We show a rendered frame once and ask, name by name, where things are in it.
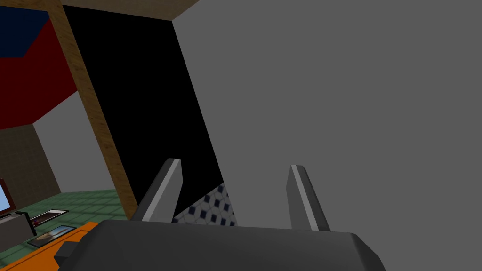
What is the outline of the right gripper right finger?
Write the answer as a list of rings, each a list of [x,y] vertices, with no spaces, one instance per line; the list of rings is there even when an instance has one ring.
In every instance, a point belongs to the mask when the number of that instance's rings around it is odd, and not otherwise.
[[[312,182],[302,165],[292,164],[286,182],[291,229],[330,231]]]

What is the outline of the grey box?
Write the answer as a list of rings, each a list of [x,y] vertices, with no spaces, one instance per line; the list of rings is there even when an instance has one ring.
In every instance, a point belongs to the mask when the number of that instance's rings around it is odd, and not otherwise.
[[[0,253],[37,236],[27,212],[0,216]]]

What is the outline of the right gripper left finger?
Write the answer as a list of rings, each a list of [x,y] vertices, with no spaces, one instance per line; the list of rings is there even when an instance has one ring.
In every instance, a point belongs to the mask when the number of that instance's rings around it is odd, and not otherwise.
[[[141,221],[170,223],[183,185],[180,159],[167,159],[154,179],[143,205]]]

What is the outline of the red framed window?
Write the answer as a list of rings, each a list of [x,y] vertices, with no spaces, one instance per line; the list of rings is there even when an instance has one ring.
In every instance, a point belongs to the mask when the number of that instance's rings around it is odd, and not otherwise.
[[[15,209],[15,203],[8,191],[5,180],[0,178],[0,217]]]

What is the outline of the orange furniture piece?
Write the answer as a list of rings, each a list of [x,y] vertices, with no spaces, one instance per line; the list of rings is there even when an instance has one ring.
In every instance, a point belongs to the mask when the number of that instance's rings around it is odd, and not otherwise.
[[[89,222],[69,232],[64,232],[57,239],[38,248],[32,253],[16,260],[12,264],[0,269],[0,271],[58,271],[59,266],[54,255],[65,241],[78,242],[91,231],[97,223]]]

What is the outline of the blue framed picture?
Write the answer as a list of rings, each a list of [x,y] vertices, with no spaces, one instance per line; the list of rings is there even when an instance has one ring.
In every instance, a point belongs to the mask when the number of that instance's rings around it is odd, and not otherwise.
[[[40,248],[45,246],[48,243],[53,242],[54,240],[66,235],[67,233],[72,232],[73,230],[77,229],[76,227],[60,225],[55,229],[48,231],[30,241],[27,242],[28,245],[33,246],[35,248]]]

